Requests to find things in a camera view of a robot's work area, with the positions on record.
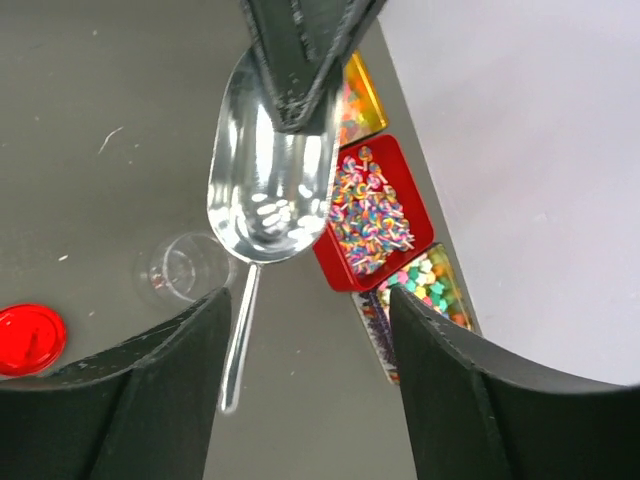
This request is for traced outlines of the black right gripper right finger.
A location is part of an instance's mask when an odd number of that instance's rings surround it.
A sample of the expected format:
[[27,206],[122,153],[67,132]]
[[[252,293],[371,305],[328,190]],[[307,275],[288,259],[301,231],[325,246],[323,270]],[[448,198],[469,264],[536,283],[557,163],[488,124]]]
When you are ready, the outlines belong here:
[[639,389],[514,354],[391,292],[400,390],[421,479],[635,479]]

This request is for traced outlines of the silver metal scoop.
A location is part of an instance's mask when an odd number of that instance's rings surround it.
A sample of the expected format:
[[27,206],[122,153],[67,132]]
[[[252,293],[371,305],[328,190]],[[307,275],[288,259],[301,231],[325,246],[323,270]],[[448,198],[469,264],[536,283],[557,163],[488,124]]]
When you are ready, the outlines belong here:
[[252,52],[232,70],[221,101],[207,216],[221,246],[249,267],[224,364],[219,410],[238,407],[263,267],[311,247],[326,228],[339,150],[343,70],[331,69],[304,130],[277,130]]

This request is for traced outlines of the gold tin of gummy candies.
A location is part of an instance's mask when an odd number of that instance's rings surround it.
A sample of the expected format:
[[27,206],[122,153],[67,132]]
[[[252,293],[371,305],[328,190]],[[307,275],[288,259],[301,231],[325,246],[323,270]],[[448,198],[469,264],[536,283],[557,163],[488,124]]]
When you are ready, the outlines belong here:
[[361,141],[388,127],[389,121],[369,71],[358,50],[344,68],[340,146]]

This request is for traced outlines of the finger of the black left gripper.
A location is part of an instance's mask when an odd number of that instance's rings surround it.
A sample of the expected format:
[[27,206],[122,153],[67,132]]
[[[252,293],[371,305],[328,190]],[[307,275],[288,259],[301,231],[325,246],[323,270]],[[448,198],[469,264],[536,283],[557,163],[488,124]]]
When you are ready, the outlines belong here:
[[277,128],[298,130],[305,96],[298,83],[304,55],[291,2],[248,0],[240,5]]
[[292,129],[316,108],[331,69],[343,64],[377,18],[383,1],[294,1],[292,20],[301,56],[292,68]]

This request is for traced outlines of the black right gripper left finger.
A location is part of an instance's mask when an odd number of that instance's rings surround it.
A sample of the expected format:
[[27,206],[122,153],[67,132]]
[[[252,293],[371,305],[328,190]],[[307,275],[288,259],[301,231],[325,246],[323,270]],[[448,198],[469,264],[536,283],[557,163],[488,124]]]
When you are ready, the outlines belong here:
[[2,382],[2,478],[202,478],[231,320],[216,289],[108,350]]

